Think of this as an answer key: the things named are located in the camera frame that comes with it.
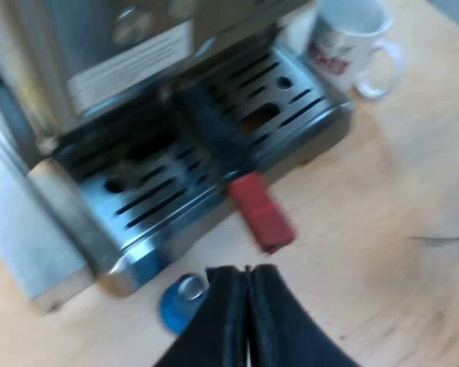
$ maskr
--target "drip tray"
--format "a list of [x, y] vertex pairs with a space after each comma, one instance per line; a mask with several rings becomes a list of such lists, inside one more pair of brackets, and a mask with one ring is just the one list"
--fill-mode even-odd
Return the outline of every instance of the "drip tray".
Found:
[[[228, 123], [236, 124], [249, 155], [271, 182], [349, 130], [347, 97], [278, 47], [240, 54], [204, 74], [200, 83]], [[56, 156], [79, 189], [83, 210], [110, 242], [96, 244], [95, 250], [79, 247], [93, 268], [111, 277], [129, 275], [129, 282], [116, 281], [123, 294], [183, 255], [233, 211], [210, 155], [190, 134], [180, 133], [179, 118], [133, 112], [93, 129]], [[115, 267], [96, 266], [103, 246], [116, 250]]]

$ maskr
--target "mug handle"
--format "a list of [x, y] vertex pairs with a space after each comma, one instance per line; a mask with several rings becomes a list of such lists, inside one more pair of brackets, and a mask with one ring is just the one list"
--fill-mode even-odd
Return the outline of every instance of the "mug handle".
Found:
[[357, 77], [356, 88], [362, 96], [368, 99], [379, 99], [384, 97], [398, 86], [399, 82], [405, 75], [406, 62], [399, 46], [387, 40], [379, 39], [373, 43], [371, 53], [381, 50], [385, 51], [394, 61], [396, 65], [396, 74], [393, 81], [386, 89], [376, 88], [370, 83], [368, 70], [359, 74]]

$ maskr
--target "warning label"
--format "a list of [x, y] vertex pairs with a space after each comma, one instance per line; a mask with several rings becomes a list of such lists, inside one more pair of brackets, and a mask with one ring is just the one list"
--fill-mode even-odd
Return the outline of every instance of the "warning label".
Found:
[[68, 81], [76, 113], [112, 98], [191, 53], [192, 21], [187, 21], [77, 74]]

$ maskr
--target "wooden countertop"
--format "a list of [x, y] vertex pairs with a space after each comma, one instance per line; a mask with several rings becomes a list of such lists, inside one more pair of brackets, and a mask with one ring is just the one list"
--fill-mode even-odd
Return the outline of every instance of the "wooden countertop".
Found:
[[425, 0], [388, 0], [406, 81], [358, 99], [353, 131], [272, 187], [298, 227], [268, 258], [232, 215], [131, 297], [91, 287], [37, 315], [0, 262], [0, 366], [147, 366], [174, 340], [163, 290], [206, 266], [276, 263], [310, 315], [365, 366], [459, 366], [459, 27]]

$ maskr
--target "espresso machine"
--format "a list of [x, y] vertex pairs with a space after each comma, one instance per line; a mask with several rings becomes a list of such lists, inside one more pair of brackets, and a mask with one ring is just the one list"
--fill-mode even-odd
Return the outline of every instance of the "espresso machine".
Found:
[[40, 310], [131, 294], [235, 210], [236, 178], [347, 134], [353, 104], [278, 41], [305, 3], [0, 0], [0, 256]]

